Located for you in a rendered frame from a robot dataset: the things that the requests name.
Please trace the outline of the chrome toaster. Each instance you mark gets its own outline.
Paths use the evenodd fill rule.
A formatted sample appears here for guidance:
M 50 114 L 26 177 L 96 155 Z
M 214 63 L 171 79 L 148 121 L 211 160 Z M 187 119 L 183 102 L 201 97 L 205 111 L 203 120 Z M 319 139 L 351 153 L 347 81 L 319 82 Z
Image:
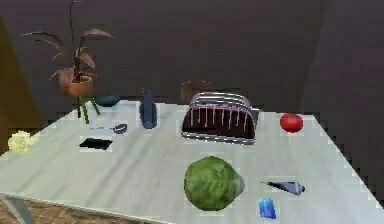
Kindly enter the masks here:
M 195 94 L 182 127 L 184 138 L 252 145 L 260 110 L 242 95 L 223 92 Z

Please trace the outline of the dark blue bottle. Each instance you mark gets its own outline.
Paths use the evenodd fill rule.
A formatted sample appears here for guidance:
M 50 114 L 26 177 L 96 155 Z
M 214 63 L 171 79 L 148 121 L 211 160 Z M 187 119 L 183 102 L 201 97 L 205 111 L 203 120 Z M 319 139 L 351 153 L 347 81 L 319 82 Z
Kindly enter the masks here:
M 157 126 L 157 107 L 148 88 L 142 89 L 139 113 L 141 124 L 145 129 L 153 129 Z

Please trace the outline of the green lettuce head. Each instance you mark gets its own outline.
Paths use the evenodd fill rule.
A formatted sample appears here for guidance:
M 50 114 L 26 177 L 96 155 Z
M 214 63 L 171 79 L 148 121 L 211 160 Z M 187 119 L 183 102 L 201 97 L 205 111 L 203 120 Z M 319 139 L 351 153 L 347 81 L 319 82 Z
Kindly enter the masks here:
M 224 159 L 207 156 L 192 162 L 184 175 L 186 198 L 202 211 L 220 211 L 244 191 L 243 177 Z

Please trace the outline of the blue grey spoon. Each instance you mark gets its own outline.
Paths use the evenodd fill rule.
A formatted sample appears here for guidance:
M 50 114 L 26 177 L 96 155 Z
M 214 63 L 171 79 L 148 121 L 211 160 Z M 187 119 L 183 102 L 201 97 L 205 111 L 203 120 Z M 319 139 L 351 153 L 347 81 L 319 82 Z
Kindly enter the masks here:
M 115 125 L 114 127 L 91 127 L 91 130 L 106 130 L 106 131 L 112 131 L 114 134 L 124 134 L 128 130 L 128 125 L 127 124 L 118 124 Z

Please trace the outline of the white marble table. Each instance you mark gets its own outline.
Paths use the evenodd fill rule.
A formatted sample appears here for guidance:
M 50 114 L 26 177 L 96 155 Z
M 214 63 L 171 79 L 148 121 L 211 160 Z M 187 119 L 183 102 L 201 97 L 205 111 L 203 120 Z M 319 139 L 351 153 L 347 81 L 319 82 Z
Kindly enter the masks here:
M 185 139 L 182 105 L 161 104 L 158 125 L 142 127 L 135 102 L 91 114 L 89 124 L 70 113 L 42 130 L 29 152 L 0 156 L 0 195 L 124 215 L 155 224 L 384 224 L 384 208 L 319 123 L 305 116 L 297 134 L 284 133 L 279 114 L 262 112 L 253 145 Z M 127 124 L 124 134 L 91 130 Z M 87 138 L 112 140 L 106 150 L 80 147 Z M 217 156 L 243 177 L 233 204 L 203 212 L 185 197 L 188 165 Z M 298 182 L 294 195 L 266 182 Z M 270 198 L 275 219 L 260 216 Z

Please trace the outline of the dark blue bowl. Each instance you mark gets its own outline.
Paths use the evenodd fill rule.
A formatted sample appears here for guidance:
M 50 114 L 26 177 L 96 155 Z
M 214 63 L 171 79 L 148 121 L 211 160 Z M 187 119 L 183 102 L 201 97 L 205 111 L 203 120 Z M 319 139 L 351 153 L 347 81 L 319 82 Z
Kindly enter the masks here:
M 114 94 L 102 94 L 96 97 L 96 104 L 101 107 L 113 107 L 120 101 L 120 97 Z

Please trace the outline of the red tomato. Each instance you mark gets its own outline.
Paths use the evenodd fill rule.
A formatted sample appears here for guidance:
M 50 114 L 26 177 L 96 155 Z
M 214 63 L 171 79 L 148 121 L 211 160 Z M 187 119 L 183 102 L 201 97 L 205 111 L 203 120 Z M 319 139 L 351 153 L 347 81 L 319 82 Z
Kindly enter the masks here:
M 303 119 L 299 115 L 286 113 L 280 118 L 280 126 L 286 132 L 296 133 L 303 128 Z

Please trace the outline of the black flat phone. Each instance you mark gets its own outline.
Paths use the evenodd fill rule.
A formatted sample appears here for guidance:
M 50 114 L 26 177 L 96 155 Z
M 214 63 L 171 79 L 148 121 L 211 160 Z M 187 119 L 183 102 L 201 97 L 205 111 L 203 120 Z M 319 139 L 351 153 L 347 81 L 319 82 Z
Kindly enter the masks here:
M 106 150 L 111 144 L 112 140 L 87 138 L 82 143 L 80 143 L 79 146 L 83 148 Z

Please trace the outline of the green plant stand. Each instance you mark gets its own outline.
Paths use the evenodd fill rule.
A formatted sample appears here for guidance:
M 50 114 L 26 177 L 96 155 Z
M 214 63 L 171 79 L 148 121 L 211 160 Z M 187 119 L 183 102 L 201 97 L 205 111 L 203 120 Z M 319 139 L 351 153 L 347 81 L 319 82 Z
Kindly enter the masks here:
M 85 123 L 89 124 L 89 115 L 88 115 L 88 109 L 87 109 L 87 103 L 90 102 L 94 111 L 97 115 L 100 115 L 100 110 L 96 104 L 96 98 L 94 96 L 91 97 L 77 97 L 76 103 L 77 103 L 77 116 L 78 118 L 84 117 Z

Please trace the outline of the potted brown house plant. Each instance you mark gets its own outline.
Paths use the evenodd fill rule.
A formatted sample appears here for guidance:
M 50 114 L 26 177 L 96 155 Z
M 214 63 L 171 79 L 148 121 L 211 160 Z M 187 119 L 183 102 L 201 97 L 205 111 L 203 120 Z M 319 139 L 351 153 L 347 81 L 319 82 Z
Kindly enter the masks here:
M 33 42 L 43 42 L 52 46 L 56 54 L 52 61 L 62 59 L 64 65 L 58 68 L 49 79 L 57 78 L 61 91 L 77 98 L 92 97 L 94 90 L 94 79 L 96 74 L 96 63 L 87 52 L 86 43 L 90 40 L 112 38 L 112 35 L 102 29 L 92 28 L 84 31 L 78 38 L 75 37 L 73 7 L 81 4 L 82 0 L 71 0 L 68 6 L 70 45 L 56 34 L 46 31 L 32 31 L 21 34 Z

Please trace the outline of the pale yellow crumpled ball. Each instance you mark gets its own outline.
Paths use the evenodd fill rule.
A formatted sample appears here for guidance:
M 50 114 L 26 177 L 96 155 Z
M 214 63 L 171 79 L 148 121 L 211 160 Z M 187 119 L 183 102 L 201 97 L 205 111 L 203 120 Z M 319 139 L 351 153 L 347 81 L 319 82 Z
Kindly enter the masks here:
M 36 142 L 36 137 L 29 132 L 18 131 L 8 139 L 8 148 L 15 153 L 26 153 Z

